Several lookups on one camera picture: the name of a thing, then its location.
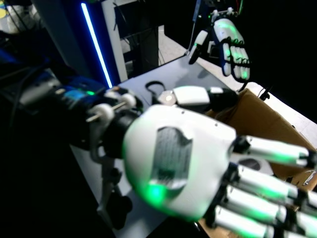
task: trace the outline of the robotic hand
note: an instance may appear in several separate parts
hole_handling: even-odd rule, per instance
[[[214,119],[163,105],[151,106],[132,123],[122,148],[132,187],[163,212],[187,221],[205,217],[207,225],[244,237],[317,237],[317,194],[232,164],[233,153],[317,168],[316,152],[237,137]]]
[[[220,51],[220,65],[225,76],[232,76],[238,82],[250,79],[250,61],[244,47],[244,39],[233,22],[229,20],[232,8],[218,12],[214,10],[211,17],[211,28],[201,31],[195,39],[189,53],[189,64],[193,64],[202,51],[209,54],[213,45]]]

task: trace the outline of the label on robotic hand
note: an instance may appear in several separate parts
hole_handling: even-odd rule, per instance
[[[157,132],[150,183],[162,184],[172,190],[185,186],[192,145],[192,139],[187,139],[179,129],[160,128]]]

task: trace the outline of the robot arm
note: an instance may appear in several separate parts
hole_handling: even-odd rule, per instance
[[[244,83],[250,79],[250,61],[242,35],[234,23],[226,18],[230,15],[232,8],[223,12],[213,11],[211,27],[201,31],[195,39],[189,53],[189,64],[193,64],[203,51],[210,53],[212,45],[216,45],[223,75],[232,74],[237,81]]]
[[[316,193],[231,164],[233,152],[316,167],[316,152],[236,138],[233,128],[216,120],[162,105],[150,107],[133,122],[122,156],[136,192],[170,215],[188,221],[205,217],[211,227],[220,225],[247,237],[316,237]],[[301,207],[297,213],[293,205]]]

